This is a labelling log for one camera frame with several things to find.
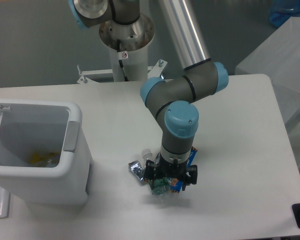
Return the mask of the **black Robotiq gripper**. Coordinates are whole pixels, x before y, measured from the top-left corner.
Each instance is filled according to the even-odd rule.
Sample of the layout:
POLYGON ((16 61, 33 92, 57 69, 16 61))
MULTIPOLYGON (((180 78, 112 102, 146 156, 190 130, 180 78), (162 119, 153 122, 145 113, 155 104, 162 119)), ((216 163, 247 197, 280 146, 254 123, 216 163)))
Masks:
POLYGON ((182 182, 182 191, 189 185, 196 185, 198 179, 198 166, 190 165, 188 161, 178 163, 177 161, 168 162, 164 158, 159 159, 159 163, 152 160, 145 162, 143 181, 149 183, 150 189, 155 189, 155 180, 163 178, 176 178, 182 182))

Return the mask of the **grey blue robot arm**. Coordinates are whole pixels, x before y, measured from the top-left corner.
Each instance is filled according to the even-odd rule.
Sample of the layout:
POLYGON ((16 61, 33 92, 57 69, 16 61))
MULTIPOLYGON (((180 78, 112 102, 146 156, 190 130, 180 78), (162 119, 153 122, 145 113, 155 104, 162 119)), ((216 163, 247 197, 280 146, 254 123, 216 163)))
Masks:
POLYGON ((155 27, 141 13, 138 0, 70 0, 68 5, 80 28, 99 26, 113 79, 143 81, 140 97, 162 130, 159 160, 146 161, 144 180, 154 185, 160 179, 177 179, 183 188, 196 184, 198 167, 188 161, 199 125, 194 103, 225 89, 229 75, 211 60, 192 5, 186 0, 159 2, 184 71, 169 81, 148 76, 147 53, 155 27))

